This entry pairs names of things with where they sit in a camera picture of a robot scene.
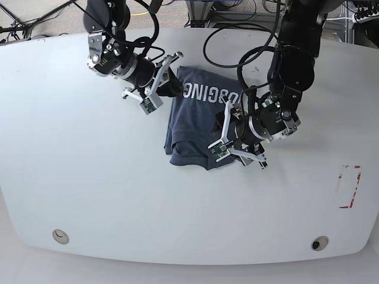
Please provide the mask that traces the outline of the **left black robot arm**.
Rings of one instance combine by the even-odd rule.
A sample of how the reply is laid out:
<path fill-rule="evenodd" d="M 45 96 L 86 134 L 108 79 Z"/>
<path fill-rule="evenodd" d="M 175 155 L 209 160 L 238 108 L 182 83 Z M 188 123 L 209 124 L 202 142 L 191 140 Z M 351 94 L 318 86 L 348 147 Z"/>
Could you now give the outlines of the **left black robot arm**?
<path fill-rule="evenodd" d="M 314 63 L 319 55 L 323 25 L 327 18 L 325 1 L 287 1 L 282 17 L 276 16 L 270 37 L 277 43 L 247 52 L 237 65 L 242 87 L 240 97 L 247 104 L 221 96 L 224 111 L 217 114 L 221 137 L 209 145 L 217 162 L 232 156 L 244 165 L 257 161 L 266 168 L 262 142 L 294 134 L 301 121 L 296 113 L 303 92 L 314 82 Z M 242 67 L 248 58 L 264 51 L 273 53 L 267 76 L 269 91 L 257 97 L 257 86 L 248 86 Z"/>

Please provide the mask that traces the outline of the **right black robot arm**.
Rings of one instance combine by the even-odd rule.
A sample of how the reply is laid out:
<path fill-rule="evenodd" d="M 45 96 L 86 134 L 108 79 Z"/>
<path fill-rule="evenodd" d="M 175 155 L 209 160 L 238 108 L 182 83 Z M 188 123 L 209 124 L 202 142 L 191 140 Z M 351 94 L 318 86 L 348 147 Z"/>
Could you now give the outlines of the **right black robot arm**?
<path fill-rule="evenodd" d="M 125 1 L 88 1 L 83 10 L 83 24 L 88 33 L 88 67 L 99 76 L 112 76 L 130 84 L 123 98 L 132 97 L 140 103 L 158 98 L 174 98 L 183 89 L 171 64 L 183 54 L 167 55 L 156 47 L 160 26 L 156 14 L 161 1 L 138 2 L 153 21 L 152 36 L 133 41 L 126 39 L 131 13 Z"/>

